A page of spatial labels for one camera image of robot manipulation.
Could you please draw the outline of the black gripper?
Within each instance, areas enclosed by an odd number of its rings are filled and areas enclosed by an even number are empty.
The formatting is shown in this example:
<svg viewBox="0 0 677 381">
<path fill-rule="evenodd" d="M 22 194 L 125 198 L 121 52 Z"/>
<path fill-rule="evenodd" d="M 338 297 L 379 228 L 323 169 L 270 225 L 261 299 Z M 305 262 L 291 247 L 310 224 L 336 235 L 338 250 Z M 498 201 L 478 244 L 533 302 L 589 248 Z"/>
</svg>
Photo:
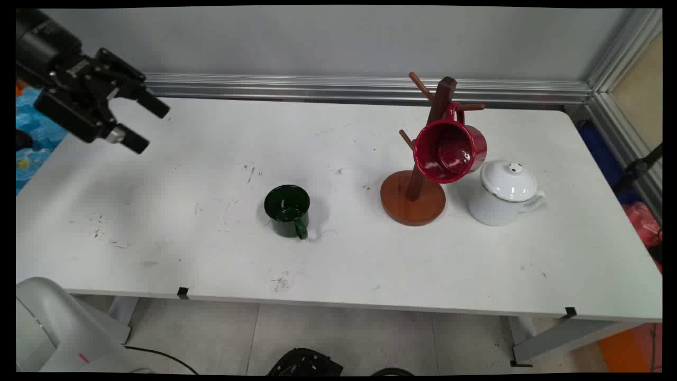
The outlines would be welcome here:
<svg viewBox="0 0 677 381">
<path fill-rule="evenodd" d="M 145 87 L 145 74 L 103 48 L 93 58 L 78 50 L 34 48 L 33 68 L 44 80 L 36 110 L 87 144 L 105 140 L 139 155 L 149 146 L 148 139 L 114 116 L 109 102 L 116 97 L 130 99 L 160 119 L 171 110 Z"/>
</svg>

